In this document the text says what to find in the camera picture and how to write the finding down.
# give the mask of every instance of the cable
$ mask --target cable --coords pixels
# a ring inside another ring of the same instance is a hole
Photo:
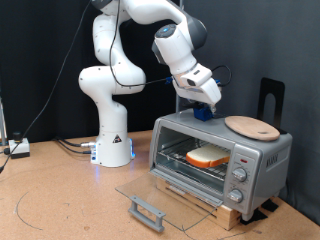
[[[231,72],[230,68],[229,68],[227,65],[219,65],[219,66],[215,67],[214,69],[212,69],[211,72],[214,72],[214,71],[217,70],[218,68],[222,68],[222,67],[228,69],[228,71],[229,71],[229,80],[228,80],[228,82],[226,82],[226,83],[224,83],[224,84],[220,83],[220,84],[219,84],[219,87],[225,87],[225,86],[227,86],[227,85],[231,82],[231,78],[232,78],[232,72]]]
[[[110,52],[109,52],[110,70],[111,70],[111,73],[112,73],[112,75],[113,75],[114,80],[115,80],[120,86],[122,86],[122,87],[137,87],[137,86],[148,85],[148,84],[151,84],[151,83],[168,81],[168,79],[165,78],[165,79],[155,80],[155,81],[148,82],[148,83],[133,84],[133,85],[124,85],[124,84],[121,84],[121,83],[118,81],[116,75],[115,75],[114,72],[113,72],[112,66],[111,66],[111,63],[112,63],[112,62],[111,62],[111,52],[112,52],[112,48],[113,48],[114,42],[115,42],[116,37],[117,37],[119,15],[120,15],[120,0],[119,0],[119,3],[118,3],[118,14],[117,14],[117,21],[116,21],[116,29],[115,29],[114,37],[113,37],[112,44],[111,44],[111,47],[110,47]]]
[[[71,148],[68,148],[66,145],[64,145],[62,142],[60,142],[60,140],[56,139],[56,141],[57,141],[58,143],[60,143],[63,147],[65,147],[66,149],[68,149],[69,151],[71,151],[71,152],[80,153],[80,154],[91,154],[91,151],[78,152],[78,151],[72,150]]]
[[[72,40],[71,46],[70,46],[70,48],[69,48],[69,51],[67,52],[67,55],[66,55],[65,58],[64,58],[64,61],[63,61],[63,63],[62,63],[61,69],[60,69],[60,72],[59,72],[58,77],[57,77],[57,80],[56,80],[56,82],[55,82],[55,84],[54,84],[54,86],[53,86],[53,88],[52,88],[52,90],[51,90],[51,93],[50,93],[50,95],[49,95],[49,98],[48,98],[46,104],[44,105],[44,107],[42,108],[42,110],[40,111],[40,113],[38,114],[38,116],[32,121],[32,123],[30,124],[30,126],[29,126],[29,127],[27,128],[27,130],[24,132],[24,134],[23,134],[23,136],[22,136],[22,139],[27,135],[27,133],[29,132],[30,128],[31,128],[31,127],[33,126],[33,124],[38,120],[38,118],[40,117],[40,115],[43,113],[43,111],[44,111],[44,110],[46,109],[46,107],[48,106],[48,103],[49,103],[49,101],[51,100],[51,97],[52,97],[52,95],[53,95],[53,92],[54,92],[54,90],[55,90],[55,88],[56,88],[56,86],[57,86],[57,83],[58,83],[59,79],[60,79],[62,70],[63,70],[64,65],[65,65],[65,63],[66,63],[66,60],[67,60],[67,58],[68,58],[68,56],[69,56],[69,53],[71,52],[71,49],[72,49],[72,47],[73,47],[73,44],[74,44],[74,42],[75,42],[75,40],[76,40],[76,37],[77,37],[78,32],[79,32],[79,30],[80,30],[80,27],[81,27],[81,25],[82,25],[83,17],[84,17],[84,15],[85,15],[85,13],[86,13],[86,11],[87,11],[90,3],[91,3],[91,0],[89,0],[86,8],[84,9],[84,11],[83,11],[83,13],[82,13],[82,16],[81,16],[81,19],[80,19],[80,22],[79,22],[78,29],[77,29],[74,37],[73,37],[73,40]],[[12,156],[13,152],[14,152],[14,151],[16,150],[16,148],[20,145],[20,143],[18,143],[18,144],[14,147],[14,149],[11,151],[10,155],[8,156],[8,158],[7,158],[7,160],[5,161],[5,163],[3,164],[3,166],[0,167],[0,174],[2,173],[4,167],[6,166],[7,162],[9,161],[9,158]]]
[[[59,137],[59,136],[56,136],[53,140],[60,140],[72,147],[81,147],[81,144],[77,144],[77,143],[71,143],[71,142],[68,142],[67,140],[64,140],[63,138]]]

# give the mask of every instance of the toast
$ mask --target toast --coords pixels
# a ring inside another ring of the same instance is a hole
[[[199,168],[215,167],[221,163],[229,162],[230,153],[214,146],[207,145],[187,153],[186,160]]]

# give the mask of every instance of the round cutting board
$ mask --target round cutting board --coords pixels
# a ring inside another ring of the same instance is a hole
[[[250,117],[231,116],[225,119],[225,123],[233,131],[249,138],[272,141],[280,136],[279,131],[274,127]]]

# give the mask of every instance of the oven rack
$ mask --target oven rack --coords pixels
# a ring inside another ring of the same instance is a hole
[[[168,148],[162,149],[161,151],[158,152],[158,154],[166,157],[168,160],[170,159],[170,160],[177,161],[181,164],[187,165],[190,168],[193,168],[193,169],[196,169],[197,171],[205,173],[213,178],[219,179],[220,181],[224,181],[227,173],[228,163],[222,163],[216,167],[211,167],[211,168],[199,168],[191,165],[186,160],[186,155],[188,152],[200,147],[204,147],[209,144],[210,143],[200,139],[189,138],[188,140],[185,140],[183,142],[180,142]],[[229,154],[231,152],[227,148],[223,148],[217,145],[214,145],[214,146],[222,149],[223,151],[228,152]]]

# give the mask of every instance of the oven dial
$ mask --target oven dial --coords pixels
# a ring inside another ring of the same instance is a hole
[[[240,182],[243,182],[247,179],[247,173],[243,168],[237,168],[232,172],[232,175],[238,179]]]
[[[242,192],[240,192],[237,189],[234,189],[231,192],[229,192],[228,198],[230,198],[232,201],[236,203],[240,203],[243,199]]]

